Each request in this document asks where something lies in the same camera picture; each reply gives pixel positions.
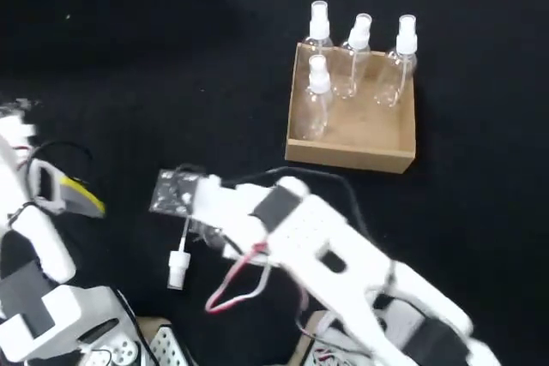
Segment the robotic arm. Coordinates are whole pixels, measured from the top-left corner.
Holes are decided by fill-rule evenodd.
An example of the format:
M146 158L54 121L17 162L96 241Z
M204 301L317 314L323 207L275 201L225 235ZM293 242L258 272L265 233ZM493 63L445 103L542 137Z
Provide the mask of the robotic arm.
M0 241L17 231L39 258L0 281L3 354L23 362L80 350L84 365L157 364L118 291L63 284L74 277L75 263L45 212L102 217L103 204L55 166L30 159L34 127L20 114L1 115Z
M472 339L467 314L412 268L391 260L362 237L327 202L294 177L272 188L243 184L224 188L217 176L163 171L151 210L190 218L216 228L243 253L267 245L258 262L286 270L328 308L383 366L498 366L490 349ZM227 244L224 255L238 256ZM326 254L344 265L335 271ZM425 317L409 338L391 342L372 308L378 296L400 299Z

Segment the white cable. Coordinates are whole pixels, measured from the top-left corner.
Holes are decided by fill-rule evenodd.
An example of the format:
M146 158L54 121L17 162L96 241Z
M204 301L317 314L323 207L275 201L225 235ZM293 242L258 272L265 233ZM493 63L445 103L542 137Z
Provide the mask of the white cable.
M220 297L220 295L225 291L226 287L231 283L232 278L234 275L240 270L240 268L246 264L247 261L244 259L240 259L235 265L231 267L229 272L227 273L225 279L223 280L223 283L220 285L220 287L217 288L217 290L212 294L212 296L208 299L206 302L206 311L209 313L219 313L223 310L227 310L231 308L234 304L243 302L244 300L252 299L253 297L259 296L267 286L268 277L271 273L271 266L267 263L262 270L261 278L259 279L259 283L257 284L256 289L251 291L250 293L246 293L245 295L239 295L236 297L233 297L229 300L227 300L224 303L218 304L217 306L212 307L212 305L215 303L215 301Z

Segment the white spray nozzle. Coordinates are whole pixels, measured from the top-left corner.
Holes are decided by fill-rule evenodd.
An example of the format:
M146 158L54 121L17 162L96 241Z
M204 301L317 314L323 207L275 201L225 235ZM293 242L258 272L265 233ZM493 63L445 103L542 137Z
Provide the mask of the white spray nozzle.
M309 59L309 88L314 93L326 93L331 87L329 79L328 67L326 65L326 57L323 55L315 55Z
M415 16L401 16L398 36L396 37L396 51L403 55L411 55L417 50L418 36L415 32Z
M318 40L329 38L328 4L323 0L311 4L309 36Z
M349 45L356 50L368 47L370 43L371 16L366 13L357 15L354 26L349 34Z

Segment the cardboard box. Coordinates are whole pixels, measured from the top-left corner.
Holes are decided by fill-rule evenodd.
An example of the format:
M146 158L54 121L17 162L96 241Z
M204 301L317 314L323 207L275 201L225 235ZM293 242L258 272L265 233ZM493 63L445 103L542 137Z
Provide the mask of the cardboard box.
M308 46L298 44L293 66L292 97L288 115L286 160L352 169L403 173L415 159L415 114L410 82L396 108L384 108L373 99L374 79L383 63L383 53L372 52L357 95L334 100L329 125L318 141L302 141L293 135L299 93L308 86ZM341 50L330 55L337 63Z

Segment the black table surface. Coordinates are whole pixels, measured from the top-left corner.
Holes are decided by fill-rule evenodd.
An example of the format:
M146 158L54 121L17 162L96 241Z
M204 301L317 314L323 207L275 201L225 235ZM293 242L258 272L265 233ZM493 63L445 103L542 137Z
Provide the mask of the black table surface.
M36 141L86 145L102 177L105 220L56 218L73 283L116 285L138 315L168 318L201 365L287 361L298 297L276 271L259 298L206 315L230 262L203 243L189 244L184 291L168 291L183 222L148 212L155 179L181 162L223 177L285 164L311 1L0 0L0 100L32 100ZM419 34L417 159L401 176L330 170L352 181L379 245L461 305L502 363L546 364L549 3L327 1L337 42L359 12L374 18L374 50L393 45L401 14L417 15ZM86 178L78 153L49 156ZM349 212L336 187L307 182ZM9 237L3 257L6 273L32 253Z

